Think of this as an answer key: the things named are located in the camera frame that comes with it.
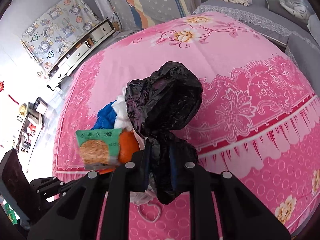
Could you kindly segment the white tissue bundle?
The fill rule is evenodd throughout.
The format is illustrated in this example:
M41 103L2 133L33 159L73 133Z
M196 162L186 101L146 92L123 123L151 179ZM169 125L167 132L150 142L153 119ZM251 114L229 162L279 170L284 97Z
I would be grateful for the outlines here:
M130 132L133 130L133 127L126 109L126 101L125 101L126 88L123 87L121 92L122 94L117 96L116 101L112 104L112 108L116 113L114 128L125 129Z

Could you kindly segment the striped upright mattress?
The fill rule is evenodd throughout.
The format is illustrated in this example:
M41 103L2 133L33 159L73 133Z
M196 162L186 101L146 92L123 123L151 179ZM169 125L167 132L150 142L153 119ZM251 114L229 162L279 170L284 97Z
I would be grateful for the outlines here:
M191 15L201 0L108 0L123 30L141 30Z

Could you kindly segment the striped plush cat toy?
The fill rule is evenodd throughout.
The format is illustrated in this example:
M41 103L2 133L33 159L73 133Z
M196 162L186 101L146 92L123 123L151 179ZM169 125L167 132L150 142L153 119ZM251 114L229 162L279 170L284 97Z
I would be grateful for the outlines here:
M311 16L308 6L303 0L278 0L280 5L291 15L300 20L308 21Z

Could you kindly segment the blue crumpled cloth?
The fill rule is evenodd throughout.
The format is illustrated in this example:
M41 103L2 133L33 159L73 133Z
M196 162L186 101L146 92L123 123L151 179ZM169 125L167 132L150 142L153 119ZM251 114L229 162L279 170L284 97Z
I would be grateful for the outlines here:
M113 129L114 123L117 117L116 112L112 108L115 103L110 102L104 108L102 108L97 114L97 120L92 129Z

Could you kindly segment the cluttered shelf unit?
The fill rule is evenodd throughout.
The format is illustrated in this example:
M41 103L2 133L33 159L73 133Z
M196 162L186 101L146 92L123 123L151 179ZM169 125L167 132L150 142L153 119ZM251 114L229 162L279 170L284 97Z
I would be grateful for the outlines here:
M20 105L17 116L18 130L14 136L14 148L17 153L32 154L35 143L44 127L44 113L48 105L41 97L34 103Z

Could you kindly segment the light grey cushion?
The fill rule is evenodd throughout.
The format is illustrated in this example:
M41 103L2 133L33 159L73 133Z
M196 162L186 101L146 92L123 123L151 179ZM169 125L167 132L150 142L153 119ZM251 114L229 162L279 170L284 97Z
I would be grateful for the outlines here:
M316 14L313 14L308 19L308 30L314 40L320 45L320 21Z

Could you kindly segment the black plastic trash bag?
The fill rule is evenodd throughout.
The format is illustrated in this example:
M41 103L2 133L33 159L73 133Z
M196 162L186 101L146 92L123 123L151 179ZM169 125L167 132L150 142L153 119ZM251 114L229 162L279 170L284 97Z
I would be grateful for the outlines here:
M126 109L135 132L145 139L140 177L162 204L172 197L172 154L198 161L195 147L174 135L196 115L202 102L199 79L179 62L168 61L143 80L127 83Z

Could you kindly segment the white rubber band loop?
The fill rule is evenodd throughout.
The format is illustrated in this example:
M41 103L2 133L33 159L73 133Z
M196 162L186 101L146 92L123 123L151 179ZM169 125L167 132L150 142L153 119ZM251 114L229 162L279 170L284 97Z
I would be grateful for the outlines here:
M140 217L148 223L156 223L162 214L161 207L151 202L139 204L137 211Z

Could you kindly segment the cartoon patterned cloth cover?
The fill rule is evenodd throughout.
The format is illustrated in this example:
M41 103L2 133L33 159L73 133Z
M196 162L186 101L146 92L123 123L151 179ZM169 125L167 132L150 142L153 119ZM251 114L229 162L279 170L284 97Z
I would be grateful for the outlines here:
M61 0L36 19L21 42L45 73L101 20L84 0Z

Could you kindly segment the green noodle packet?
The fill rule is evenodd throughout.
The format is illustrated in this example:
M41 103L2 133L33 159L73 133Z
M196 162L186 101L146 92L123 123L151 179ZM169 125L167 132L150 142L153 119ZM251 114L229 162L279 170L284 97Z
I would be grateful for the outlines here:
M77 130L79 155L86 170L103 170L120 164L121 129Z

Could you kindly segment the white drawer cabinet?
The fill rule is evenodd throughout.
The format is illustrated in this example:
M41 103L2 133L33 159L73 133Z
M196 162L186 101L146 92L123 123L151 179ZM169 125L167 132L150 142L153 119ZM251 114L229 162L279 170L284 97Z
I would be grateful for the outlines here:
M53 65L48 73L47 87L55 90L65 77L70 76L93 50L114 33L112 23L105 19L80 37Z

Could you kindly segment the grey pillow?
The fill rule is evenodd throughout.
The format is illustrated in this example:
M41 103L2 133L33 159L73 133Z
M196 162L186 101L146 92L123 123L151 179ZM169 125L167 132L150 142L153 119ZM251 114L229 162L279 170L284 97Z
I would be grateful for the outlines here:
M307 27L307 22L290 14L280 5L278 0L265 0L265 6L269 11L274 12L275 14L280 15L284 18L287 18L288 20L294 22L296 25L299 25L304 30L309 31Z

